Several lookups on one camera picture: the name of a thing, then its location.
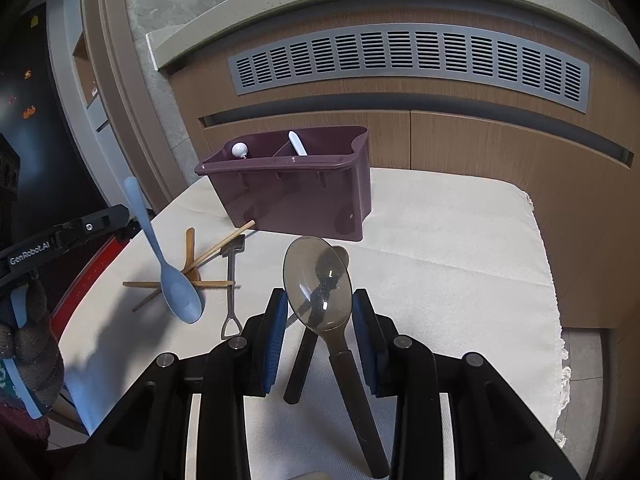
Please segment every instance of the knit glove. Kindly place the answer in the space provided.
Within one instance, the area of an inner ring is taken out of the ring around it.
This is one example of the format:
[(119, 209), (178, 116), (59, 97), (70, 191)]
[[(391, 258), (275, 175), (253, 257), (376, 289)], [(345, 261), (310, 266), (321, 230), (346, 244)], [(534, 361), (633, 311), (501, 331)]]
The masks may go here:
[[(48, 411), (58, 398), (65, 367), (58, 342), (50, 328), (47, 297), (38, 280), (29, 282), (26, 293), (27, 323), (11, 328), (0, 322), (0, 359), (13, 358), (20, 377)], [(11, 379), (0, 361), (0, 400), (23, 408)]]

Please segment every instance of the light blue plastic spoon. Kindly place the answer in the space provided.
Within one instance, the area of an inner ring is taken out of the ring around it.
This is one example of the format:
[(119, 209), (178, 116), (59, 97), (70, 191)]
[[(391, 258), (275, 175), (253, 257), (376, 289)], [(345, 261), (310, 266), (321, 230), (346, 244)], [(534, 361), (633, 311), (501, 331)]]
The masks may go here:
[(129, 206), (133, 209), (140, 227), (145, 232), (146, 239), (160, 262), (160, 287), (162, 294), (171, 311), (185, 323), (195, 323), (202, 316), (202, 302), (189, 279), (180, 270), (169, 265), (162, 256), (156, 233), (146, 212), (142, 200), (142, 192), (134, 176), (127, 177), (124, 189), (129, 199)]

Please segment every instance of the table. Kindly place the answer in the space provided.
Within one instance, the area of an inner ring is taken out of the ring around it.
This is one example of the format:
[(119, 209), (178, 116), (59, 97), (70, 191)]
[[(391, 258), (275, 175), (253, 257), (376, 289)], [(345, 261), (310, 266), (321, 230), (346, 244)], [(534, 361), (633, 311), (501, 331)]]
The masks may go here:
[[(391, 316), (433, 352), (484, 354), (546, 429), (559, 414), (561, 349), (558, 306), (540, 231), (526, 193), (497, 180), (371, 170), (372, 213), (361, 242), (349, 251), (354, 288), (366, 288), (374, 309)], [(154, 220), (168, 261), (182, 268), (184, 233), (196, 229), (196, 256), (233, 230), (206, 178)], [(282, 261), (295, 236), (251, 232), (236, 258), (236, 313), (244, 322), (264, 311), (282, 286)], [(226, 260), (200, 268), (203, 280), (225, 279)], [(148, 291), (125, 280), (156, 280), (159, 265), (142, 234), (104, 271), (73, 314), (60, 340), (66, 385), (89, 432), (161, 352), (181, 358), (220, 343), (224, 289), (206, 291), (202, 318), (186, 325), (158, 297), (137, 313)], [(299, 404), (282, 400), (303, 327), (286, 332), (278, 377), (265, 399), (246, 398), (252, 478), (284, 480), (311, 470), (334, 479), (366, 478), (364, 459), (327, 359), (318, 343)], [(351, 324), (347, 340), (359, 365)], [(443, 412), (448, 412), (446, 396)], [(392, 447), (395, 399), (370, 403), (385, 450)], [(454, 478), (450, 419), (444, 418), (445, 478)], [(196, 427), (190, 431), (193, 443)], [(193, 453), (193, 445), (188, 454)], [(188, 475), (193, 474), (188, 465)]]

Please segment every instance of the spoon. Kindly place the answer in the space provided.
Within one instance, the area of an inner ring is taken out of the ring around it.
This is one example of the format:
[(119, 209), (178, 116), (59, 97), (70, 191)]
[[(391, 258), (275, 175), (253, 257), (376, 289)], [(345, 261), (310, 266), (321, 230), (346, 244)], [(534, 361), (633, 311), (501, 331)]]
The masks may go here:
[(129, 205), (138, 218), (146, 239), (160, 262), (160, 287), (166, 304), (181, 321), (195, 323), (202, 316), (202, 302), (196, 289), (180, 270), (169, 265), (164, 259), (156, 233), (146, 212), (146, 206), (142, 200), (142, 192), (137, 179), (134, 176), (127, 177), (124, 181), (124, 189), (127, 199), (129, 199)]
[[(344, 267), (349, 267), (349, 253), (347, 249), (340, 245), (334, 245), (333, 249), (338, 257), (344, 263)], [(289, 325), (295, 323), (298, 317), (295, 313), (289, 316), (287, 319), (286, 328)], [(287, 404), (297, 404), (300, 402), (300, 396), (302, 395), (302, 388), (305, 386), (306, 375), (309, 372), (311, 366), (311, 358), (314, 356), (314, 350), (316, 349), (316, 343), (318, 342), (318, 334), (313, 332), (309, 328), (305, 328), (305, 333), (302, 336), (298, 353), (296, 354), (296, 360), (293, 363), (291, 369), (291, 375), (289, 376), (289, 382), (284, 391), (282, 399)]]
[(284, 288), (293, 312), (326, 343), (329, 362), (373, 478), (389, 474), (385, 451), (344, 329), (351, 317), (351, 280), (340, 256), (322, 238), (303, 236), (284, 257)]
[(298, 155), (306, 156), (305, 147), (303, 146), (302, 141), (300, 140), (300, 137), (298, 137), (298, 134), (296, 132), (289, 132), (289, 141), (292, 143), (293, 149)]

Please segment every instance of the red stripe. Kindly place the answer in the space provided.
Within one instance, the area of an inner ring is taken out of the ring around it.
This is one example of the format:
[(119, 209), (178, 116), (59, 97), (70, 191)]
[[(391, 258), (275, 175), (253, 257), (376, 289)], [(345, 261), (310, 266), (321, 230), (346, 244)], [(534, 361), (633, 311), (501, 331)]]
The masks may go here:
[(51, 315), (51, 329), (58, 340), (82, 298), (128, 243), (127, 241), (119, 244), (113, 236), (109, 238), (66, 290)]

